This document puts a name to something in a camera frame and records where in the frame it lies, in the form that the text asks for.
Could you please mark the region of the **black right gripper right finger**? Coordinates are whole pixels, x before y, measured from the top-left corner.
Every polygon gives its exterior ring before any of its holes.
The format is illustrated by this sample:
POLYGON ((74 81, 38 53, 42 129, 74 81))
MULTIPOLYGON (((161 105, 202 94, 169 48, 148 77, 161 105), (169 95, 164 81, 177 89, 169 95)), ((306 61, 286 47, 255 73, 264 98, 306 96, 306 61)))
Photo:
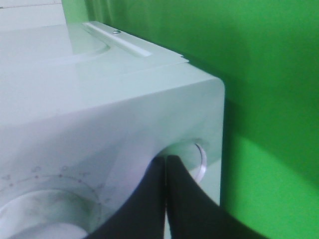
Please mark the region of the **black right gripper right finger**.
POLYGON ((167 214, 173 239, 265 239, 218 206, 191 177, 182 160, 166 161, 167 214))

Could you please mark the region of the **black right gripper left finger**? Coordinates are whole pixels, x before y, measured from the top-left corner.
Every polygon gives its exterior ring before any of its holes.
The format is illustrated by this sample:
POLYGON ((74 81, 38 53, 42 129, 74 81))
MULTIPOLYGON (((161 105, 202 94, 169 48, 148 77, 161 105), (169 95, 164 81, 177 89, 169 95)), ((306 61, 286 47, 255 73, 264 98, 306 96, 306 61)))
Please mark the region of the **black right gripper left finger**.
POLYGON ((162 239, 165 197, 165 159, 156 157, 125 203, 86 238, 162 239))

